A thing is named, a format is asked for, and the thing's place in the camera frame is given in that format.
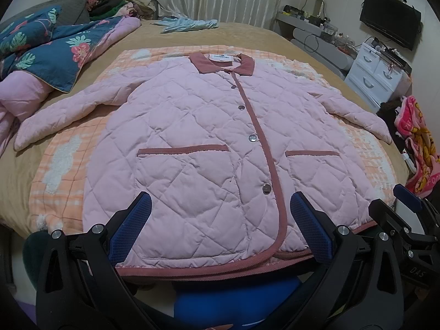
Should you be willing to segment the white drawer chest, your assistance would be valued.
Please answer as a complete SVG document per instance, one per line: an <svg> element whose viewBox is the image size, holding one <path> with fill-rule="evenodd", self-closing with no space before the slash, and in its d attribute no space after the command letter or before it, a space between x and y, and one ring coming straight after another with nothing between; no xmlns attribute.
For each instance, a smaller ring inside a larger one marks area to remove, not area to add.
<svg viewBox="0 0 440 330"><path fill-rule="evenodd" d="M382 103L406 96L412 86L411 78L400 66L368 43L359 47L345 83L373 112Z"/></svg>

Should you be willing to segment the blue chair seat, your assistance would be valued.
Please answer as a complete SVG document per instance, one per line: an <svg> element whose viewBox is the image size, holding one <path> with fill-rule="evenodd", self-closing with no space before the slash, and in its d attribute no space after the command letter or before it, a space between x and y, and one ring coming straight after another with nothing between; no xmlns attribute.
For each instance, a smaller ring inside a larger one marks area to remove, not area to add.
<svg viewBox="0 0 440 330"><path fill-rule="evenodd" d="M175 288L174 318L196 329L251 329L300 286L298 277L255 285Z"/></svg>

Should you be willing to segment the pile of clothes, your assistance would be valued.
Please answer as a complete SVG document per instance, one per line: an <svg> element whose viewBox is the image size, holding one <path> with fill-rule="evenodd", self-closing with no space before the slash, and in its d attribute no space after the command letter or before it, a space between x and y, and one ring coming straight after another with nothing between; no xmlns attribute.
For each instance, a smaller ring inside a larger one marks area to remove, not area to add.
<svg viewBox="0 0 440 330"><path fill-rule="evenodd" d="M91 21L118 16L156 20L159 15L156 0L87 0L86 8Z"/></svg>

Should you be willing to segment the blue floral comforter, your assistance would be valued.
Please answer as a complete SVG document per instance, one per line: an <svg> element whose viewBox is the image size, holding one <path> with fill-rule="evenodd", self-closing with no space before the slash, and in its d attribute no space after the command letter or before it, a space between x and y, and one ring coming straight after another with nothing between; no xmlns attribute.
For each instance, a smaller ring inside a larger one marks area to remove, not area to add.
<svg viewBox="0 0 440 330"><path fill-rule="evenodd" d="M68 93L82 68L140 27L117 16L79 25L56 24L59 5L12 21L1 31L1 147L14 127L32 116L47 96Z"/></svg>

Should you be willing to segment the grey pillow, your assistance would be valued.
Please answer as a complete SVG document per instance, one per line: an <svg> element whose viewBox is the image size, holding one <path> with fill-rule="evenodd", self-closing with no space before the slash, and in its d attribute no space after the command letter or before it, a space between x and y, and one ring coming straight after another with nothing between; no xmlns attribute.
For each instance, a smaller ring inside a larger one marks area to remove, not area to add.
<svg viewBox="0 0 440 330"><path fill-rule="evenodd" d="M57 18L57 25L79 25L90 22L87 0L50 0L30 7L5 20L1 23L1 30L5 29L10 23L17 19L55 5L61 6L61 11Z"/></svg>

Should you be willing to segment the grey wall shelf unit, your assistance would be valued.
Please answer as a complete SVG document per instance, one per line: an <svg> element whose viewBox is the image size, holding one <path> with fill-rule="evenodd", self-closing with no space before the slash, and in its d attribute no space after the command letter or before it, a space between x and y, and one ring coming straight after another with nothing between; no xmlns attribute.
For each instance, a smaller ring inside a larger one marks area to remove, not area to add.
<svg viewBox="0 0 440 330"><path fill-rule="evenodd" d="M332 43L321 38L321 29L297 17L278 12L275 30L318 62L327 66L341 79L345 79L354 59Z"/></svg>

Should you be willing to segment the pink cartoon towel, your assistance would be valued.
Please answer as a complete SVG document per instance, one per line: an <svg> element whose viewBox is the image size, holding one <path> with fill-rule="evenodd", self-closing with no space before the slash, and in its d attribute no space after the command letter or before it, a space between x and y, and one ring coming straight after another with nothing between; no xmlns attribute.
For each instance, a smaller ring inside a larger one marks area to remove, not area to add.
<svg viewBox="0 0 440 330"><path fill-rule="evenodd" d="M406 187L419 197L427 197L439 181L439 153L413 95L403 99L395 127L415 158L416 172Z"/></svg>

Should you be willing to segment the black flat television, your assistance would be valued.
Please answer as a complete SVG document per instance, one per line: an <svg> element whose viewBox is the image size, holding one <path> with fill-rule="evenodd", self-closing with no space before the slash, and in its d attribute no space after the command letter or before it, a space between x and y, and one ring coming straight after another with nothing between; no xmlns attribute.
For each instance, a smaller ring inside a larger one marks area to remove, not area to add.
<svg viewBox="0 0 440 330"><path fill-rule="evenodd" d="M409 50L421 32L421 12L400 0L364 0L359 21Z"/></svg>

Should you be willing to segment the pink quilted jacket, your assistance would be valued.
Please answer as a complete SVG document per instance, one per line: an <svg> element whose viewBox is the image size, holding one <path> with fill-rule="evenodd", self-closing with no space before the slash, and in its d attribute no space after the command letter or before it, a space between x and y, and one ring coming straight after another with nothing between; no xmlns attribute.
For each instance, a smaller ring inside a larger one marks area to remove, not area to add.
<svg viewBox="0 0 440 330"><path fill-rule="evenodd" d="M219 276L275 266L309 247L289 201L303 192L338 225L362 229L377 197L338 123L384 142L386 124L340 91L239 54L200 52L131 68L25 120L22 150L113 105L87 168L83 226L107 222L141 192L152 214L123 276Z"/></svg>

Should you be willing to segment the orange plaid fleece blanket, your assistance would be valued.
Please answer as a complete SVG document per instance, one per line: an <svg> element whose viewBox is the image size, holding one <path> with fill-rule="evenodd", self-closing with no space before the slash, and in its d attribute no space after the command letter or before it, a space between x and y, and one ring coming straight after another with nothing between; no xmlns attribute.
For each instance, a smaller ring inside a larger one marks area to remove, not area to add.
<svg viewBox="0 0 440 330"><path fill-rule="evenodd" d="M330 84L308 63L290 60L279 54L226 45L180 46L127 50L118 55L99 76L103 81L136 66L148 66L164 58L182 57L200 51L204 54L246 54L258 63L283 69L300 78L323 86ZM98 138L109 119L110 109L101 106L85 119L58 132L45 149L31 183L29 223L33 231L64 229L79 233L83 229L82 207L87 165ZM347 120L337 122L360 156L365 174L379 196L389 205L394 203L392 189L399 182L391 158L380 141L367 130Z"/></svg>

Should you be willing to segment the tan bed sheet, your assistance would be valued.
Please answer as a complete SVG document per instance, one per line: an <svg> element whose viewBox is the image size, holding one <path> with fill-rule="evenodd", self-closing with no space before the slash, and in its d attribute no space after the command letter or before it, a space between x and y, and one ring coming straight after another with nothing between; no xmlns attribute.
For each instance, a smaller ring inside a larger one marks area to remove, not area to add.
<svg viewBox="0 0 440 330"><path fill-rule="evenodd" d="M159 48L164 52L173 52L176 48L187 50L194 45L221 45L253 58L278 61L294 73L329 82L346 99L363 109L367 108L361 97L322 63L270 30L240 23L222 23L210 30L161 34L157 26L145 22L113 44L97 60L88 63L72 91L77 93L118 71L147 64L146 52L149 50ZM339 124L361 157L372 186L387 204L393 205L392 189L397 183L405 183L409 175L397 147L387 145L344 119L339 120ZM14 151L12 142L8 143L1 156L1 225L4 228L22 238L31 234L37 219L37 215L28 208L31 183L39 172L44 153L52 144L63 145L66 142L64 136L50 135L19 153Z"/></svg>

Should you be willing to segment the light blue garment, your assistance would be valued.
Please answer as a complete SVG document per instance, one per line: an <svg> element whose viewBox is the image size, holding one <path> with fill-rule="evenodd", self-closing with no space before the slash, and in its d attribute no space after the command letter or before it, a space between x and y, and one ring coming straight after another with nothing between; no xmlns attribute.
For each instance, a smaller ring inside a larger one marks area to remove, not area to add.
<svg viewBox="0 0 440 330"><path fill-rule="evenodd" d="M186 17L163 17L161 20L154 21L153 25L162 27L162 34L169 34L214 29L219 27L219 22L218 20L192 20Z"/></svg>

